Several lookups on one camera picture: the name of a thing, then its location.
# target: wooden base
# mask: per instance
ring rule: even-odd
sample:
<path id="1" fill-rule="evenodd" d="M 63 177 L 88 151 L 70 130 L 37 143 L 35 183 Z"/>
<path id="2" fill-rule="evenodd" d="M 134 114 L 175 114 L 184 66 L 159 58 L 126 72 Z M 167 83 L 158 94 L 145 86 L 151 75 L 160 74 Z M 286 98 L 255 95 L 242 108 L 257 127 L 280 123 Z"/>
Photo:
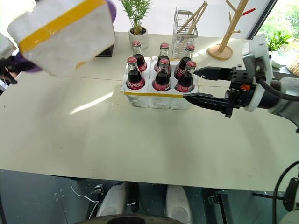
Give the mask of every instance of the wooden base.
<path id="1" fill-rule="evenodd" d="M 223 52 L 219 52 L 218 48 L 220 47 L 220 44 L 216 44 L 215 46 L 212 46 L 208 48 L 206 51 L 207 53 L 218 60 L 228 60 L 233 55 L 233 50 L 229 46 L 225 46 Z"/>

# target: cola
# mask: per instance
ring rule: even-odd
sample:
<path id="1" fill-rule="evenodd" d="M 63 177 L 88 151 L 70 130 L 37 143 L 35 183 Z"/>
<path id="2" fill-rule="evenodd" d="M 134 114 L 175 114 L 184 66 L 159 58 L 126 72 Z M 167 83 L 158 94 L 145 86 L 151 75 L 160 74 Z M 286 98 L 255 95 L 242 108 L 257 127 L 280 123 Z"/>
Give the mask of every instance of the cola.
<path id="1" fill-rule="evenodd" d="M 146 70 L 148 65 L 146 64 L 146 62 L 144 60 L 144 56 L 141 52 L 141 43 L 140 43 L 140 41 L 133 41 L 132 45 L 133 45 L 133 57 L 135 57 L 137 59 L 137 65 L 138 65 L 139 71 L 143 72 Z"/>
<path id="2" fill-rule="evenodd" d="M 145 81 L 138 69 L 137 59 L 135 57 L 129 57 L 128 65 L 127 87 L 132 90 L 139 90 L 145 85 Z"/>
<path id="3" fill-rule="evenodd" d="M 188 61 L 183 75 L 179 78 L 175 89 L 179 92 L 191 92 L 194 89 L 193 72 L 196 67 L 194 61 Z"/>
<path id="4" fill-rule="evenodd" d="M 158 72 L 158 69 L 160 67 L 160 60 L 162 58 L 166 58 L 169 60 L 169 57 L 168 57 L 168 49 L 169 49 L 169 44 L 168 43 L 161 43 L 160 44 L 160 54 L 159 54 L 159 57 L 158 57 L 158 60 L 157 60 L 157 63 L 155 64 L 154 66 L 154 69 L 156 72 Z"/>
<path id="5" fill-rule="evenodd" d="M 187 62 L 192 60 L 193 52 L 194 45 L 188 44 L 183 54 L 183 58 L 180 60 L 179 64 L 176 66 L 174 70 L 173 75 L 176 79 L 179 79 L 183 75 Z"/>
<path id="6" fill-rule="evenodd" d="M 153 82 L 153 87 L 158 91 L 167 91 L 170 89 L 169 84 L 169 60 L 162 58 L 160 60 L 160 67 L 156 75 L 156 79 Z"/>

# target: table surface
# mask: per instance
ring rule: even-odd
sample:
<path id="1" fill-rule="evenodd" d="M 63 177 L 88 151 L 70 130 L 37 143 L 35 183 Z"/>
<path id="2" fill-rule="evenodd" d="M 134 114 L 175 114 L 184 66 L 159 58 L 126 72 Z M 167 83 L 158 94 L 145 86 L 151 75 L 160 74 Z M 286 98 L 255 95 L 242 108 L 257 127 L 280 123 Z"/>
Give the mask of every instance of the table surface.
<path id="1" fill-rule="evenodd" d="M 145 56 L 156 56 L 169 35 L 149 35 Z M 241 46 L 218 61 L 199 37 L 199 67 L 242 65 Z M 0 168 L 59 176 L 179 184 L 220 189 L 273 190 L 298 159 L 299 138 L 288 120 L 257 109 L 231 118 L 192 107 L 186 111 L 131 107 L 120 93 L 131 50 L 116 33 L 114 56 L 95 58 L 73 74 L 22 73 L 0 97 Z M 227 81 L 199 79 L 200 91 L 223 97 Z"/>

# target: dark floor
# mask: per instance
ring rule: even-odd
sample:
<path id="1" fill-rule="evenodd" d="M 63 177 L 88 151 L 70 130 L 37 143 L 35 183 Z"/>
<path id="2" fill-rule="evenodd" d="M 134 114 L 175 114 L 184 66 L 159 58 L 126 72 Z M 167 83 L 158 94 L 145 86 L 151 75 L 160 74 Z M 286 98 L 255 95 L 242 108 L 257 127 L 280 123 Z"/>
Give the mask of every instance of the dark floor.
<path id="1" fill-rule="evenodd" d="M 102 183 L 107 192 L 116 182 L 83 179 L 73 181 L 73 187 L 78 193 L 90 196 L 96 184 Z M 139 187 L 138 213 L 164 216 L 165 185 L 139 183 Z M 70 179 L 63 177 L 1 170 L 0 190 L 8 224 L 73 224 L 85 219 L 89 205 L 88 200 L 72 192 Z M 216 214 L 217 224 L 223 223 L 219 205 L 209 204 L 206 197 L 213 189 L 185 187 L 185 191 L 194 224 L 213 223 L 207 221 L 212 213 Z M 235 224 L 271 223 L 271 199 L 252 196 L 251 191 L 217 192 L 228 195 Z M 271 195 L 272 192 L 260 193 Z M 278 220 L 286 213 L 278 201 Z"/>

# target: potted plant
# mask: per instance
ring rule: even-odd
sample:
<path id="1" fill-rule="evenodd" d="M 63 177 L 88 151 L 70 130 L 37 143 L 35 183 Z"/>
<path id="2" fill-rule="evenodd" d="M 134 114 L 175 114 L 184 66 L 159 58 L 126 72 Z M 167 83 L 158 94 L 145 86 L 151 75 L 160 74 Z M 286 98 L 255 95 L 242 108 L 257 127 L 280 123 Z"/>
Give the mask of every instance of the potted plant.
<path id="1" fill-rule="evenodd" d="M 129 41 L 140 41 L 142 49 L 148 47 L 149 33 L 146 28 L 142 27 L 142 21 L 145 14 L 150 9 L 151 0 L 120 0 L 125 12 L 128 14 L 132 28 L 129 30 Z"/>
<path id="2" fill-rule="evenodd" d="M 290 34 L 282 34 L 281 31 L 274 32 L 268 40 L 269 51 L 271 52 L 271 63 L 275 68 L 284 67 L 287 63 L 287 58 L 284 56 L 282 46 L 289 44 L 288 39 Z"/>

